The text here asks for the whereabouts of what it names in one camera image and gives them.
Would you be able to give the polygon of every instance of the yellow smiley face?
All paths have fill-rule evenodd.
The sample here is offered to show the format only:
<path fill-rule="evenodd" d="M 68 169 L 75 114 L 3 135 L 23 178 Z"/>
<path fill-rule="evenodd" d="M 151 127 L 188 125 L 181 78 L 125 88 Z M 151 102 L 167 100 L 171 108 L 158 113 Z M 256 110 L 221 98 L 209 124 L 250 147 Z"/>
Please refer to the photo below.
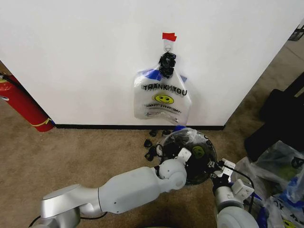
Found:
<path fill-rule="evenodd" d="M 196 159 L 199 159 L 205 155 L 204 149 L 201 146 L 194 146 L 192 152 Z"/>
<path fill-rule="evenodd" d="M 158 101 L 158 102 L 164 103 L 164 104 L 173 104 L 174 103 L 174 100 L 173 100 L 172 97 L 167 96 L 167 95 L 163 95 L 163 94 L 155 95 L 153 97 L 153 99 L 155 101 Z"/>

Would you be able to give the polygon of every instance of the wire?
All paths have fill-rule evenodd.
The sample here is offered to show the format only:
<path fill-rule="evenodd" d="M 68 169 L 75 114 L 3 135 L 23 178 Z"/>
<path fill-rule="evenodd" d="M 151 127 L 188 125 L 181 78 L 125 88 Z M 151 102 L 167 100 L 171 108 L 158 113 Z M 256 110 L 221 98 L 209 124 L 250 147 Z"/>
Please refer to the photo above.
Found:
<path fill-rule="evenodd" d="M 96 219 L 101 219 L 102 217 L 106 216 L 108 212 L 105 212 L 103 215 L 99 216 L 99 217 L 95 217 L 95 218 L 86 218 L 86 217 L 80 217 L 83 220 L 96 220 Z M 32 227 L 34 225 L 34 223 L 41 218 L 41 216 L 39 215 L 37 218 L 35 218 L 28 227 Z"/>
<path fill-rule="evenodd" d="M 86 217 L 80 217 L 81 219 L 84 220 L 96 220 L 96 219 L 101 219 L 102 217 L 106 216 L 108 212 L 105 212 L 103 215 L 99 216 L 99 217 L 95 217 L 95 218 L 86 218 Z"/>
<path fill-rule="evenodd" d="M 254 183 L 253 183 L 253 181 L 251 180 L 250 177 L 248 177 L 247 175 L 243 174 L 242 172 L 240 172 L 238 170 L 235 170 L 235 169 L 233 169 L 233 168 L 231 168 L 231 167 L 229 167 L 227 165 L 223 165 L 223 166 L 226 167 L 226 168 L 228 168 L 228 169 L 230 169 L 230 170 L 232 170 L 232 171 L 234 171 L 234 172 L 236 172 L 236 173 L 238 173 L 238 174 L 240 174 L 240 175 L 242 175 L 242 176 L 244 176 L 244 177 L 246 177 L 250 181 L 250 184 L 251 184 L 253 190 L 255 189 L 255 185 L 254 185 Z M 250 214 L 251 214 L 251 211 L 252 211 L 253 200 L 254 200 L 254 192 L 251 194 L 251 200 L 250 200 L 249 209 L 248 209 L 248 212 Z"/>
<path fill-rule="evenodd" d="M 34 223 L 39 219 L 41 218 L 41 216 L 39 215 L 37 218 L 35 218 L 28 227 L 32 227 L 34 225 Z"/>

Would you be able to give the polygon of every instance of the red fire extinguisher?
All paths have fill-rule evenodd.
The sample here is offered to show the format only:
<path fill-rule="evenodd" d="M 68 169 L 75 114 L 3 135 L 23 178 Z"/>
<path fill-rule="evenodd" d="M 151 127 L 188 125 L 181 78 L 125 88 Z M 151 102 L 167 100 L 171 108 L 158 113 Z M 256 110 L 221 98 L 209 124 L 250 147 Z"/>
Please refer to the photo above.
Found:
<path fill-rule="evenodd" d="M 38 131 L 46 132 L 54 127 L 51 119 L 14 76 L 0 74 L 0 98 L 9 103 Z"/>

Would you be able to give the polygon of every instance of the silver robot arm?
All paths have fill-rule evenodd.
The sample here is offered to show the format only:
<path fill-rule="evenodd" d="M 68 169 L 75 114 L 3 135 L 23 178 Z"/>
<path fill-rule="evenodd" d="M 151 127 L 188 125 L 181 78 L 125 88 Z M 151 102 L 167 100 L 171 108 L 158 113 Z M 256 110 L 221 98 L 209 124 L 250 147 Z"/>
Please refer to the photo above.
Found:
<path fill-rule="evenodd" d="M 158 169 L 141 167 L 112 177 L 99 188 L 79 184 L 54 191 L 41 202 L 41 220 L 36 228 L 74 228 L 80 214 L 97 217 L 103 212 L 120 214 L 149 203 L 163 192 L 181 189 L 187 178 L 185 162 L 191 152 L 164 161 Z"/>
<path fill-rule="evenodd" d="M 80 215 L 120 214 L 157 199 L 163 192 L 181 189 L 186 183 L 185 162 L 190 156 L 191 152 L 183 148 L 175 159 L 164 161 L 157 169 L 141 167 L 125 172 L 95 189 L 76 184 L 54 191 L 43 198 L 40 224 L 34 227 L 74 228 L 80 223 Z M 222 161 L 235 167 L 225 159 Z M 242 180 L 230 186 L 231 174 L 230 169 L 223 167 L 211 176 L 218 228 L 258 228 L 243 206 L 253 189 Z"/>

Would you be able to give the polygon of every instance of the black plastic piece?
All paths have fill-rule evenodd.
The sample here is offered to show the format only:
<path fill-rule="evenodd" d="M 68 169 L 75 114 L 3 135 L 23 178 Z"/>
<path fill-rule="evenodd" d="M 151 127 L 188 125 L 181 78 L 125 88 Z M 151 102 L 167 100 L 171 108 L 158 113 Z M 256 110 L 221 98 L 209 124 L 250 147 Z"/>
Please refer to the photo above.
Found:
<path fill-rule="evenodd" d="M 149 149 L 149 154 L 151 154 L 153 157 L 155 157 L 155 156 L 157 155 L 156 147 L 155 147 L 155 146 L 152 146 L 152 147 Z"/>
<path fill-rule="evenodd" d="M 150 162 L 152 162 L 153 161 L 153 156 L 149 153 L 149 152 L 147 152 L 146 153 L 146 155 L 144 156 L 148 161 L 150 161 Z"/>
<path fill-rule="evenodd" d="M 301 28 L 296 28 L 288 40 L 298 41 L 304 35 L 304 25 Z"/>
<path fill-rule="evenodd" d="M 149 148 L 149 147 L 152 146 L 152 142 L 151 142 L 149 139 L 146 139 L 146 141 L 144 141 L 143 146 L 144 146 L 145 148 Z"/>
<path fill-rule="evenodd" d="M 146 153 L 145 158 L 151 162 L 156 155 L 157 155 L 156 147 L 152 146 L 149 149 L 149 151 Z"/>
<path fill-rule="evenodd" d="M 160 73 L 165 78 L 170 78 L 173 74 L 175 66 L 176 55 L 170 52 L 166 52 L 162 55 L 159 64 L 160 64 Z"/>
<path fill-rule="evenodd" d="M 155 137 L 157 135 L 158 130 L 151 130 L 149 132 L 149 135 L 151 135 L 152 137 Z"/>
<path fill-rule="evenodd" d="M 163 130 L 161 135 L 164 136 L 164 135 L 169 135 L 171 134 L 171 131 L 170 130 Z"/>
<path fill-rule="evenodd" d="M 229 179 L 229 176 L 226 175 L 226 174 L 223 174 L 221 177 L 216 177 L 216 178 L 212 179 L 212 183 L 213 183 L 213 188 L 212 188 L 213 195 L 215 195 L 215 191 L 219 187 L 223 187 L 223 186 L 230 187 L 228 179 Z"/>

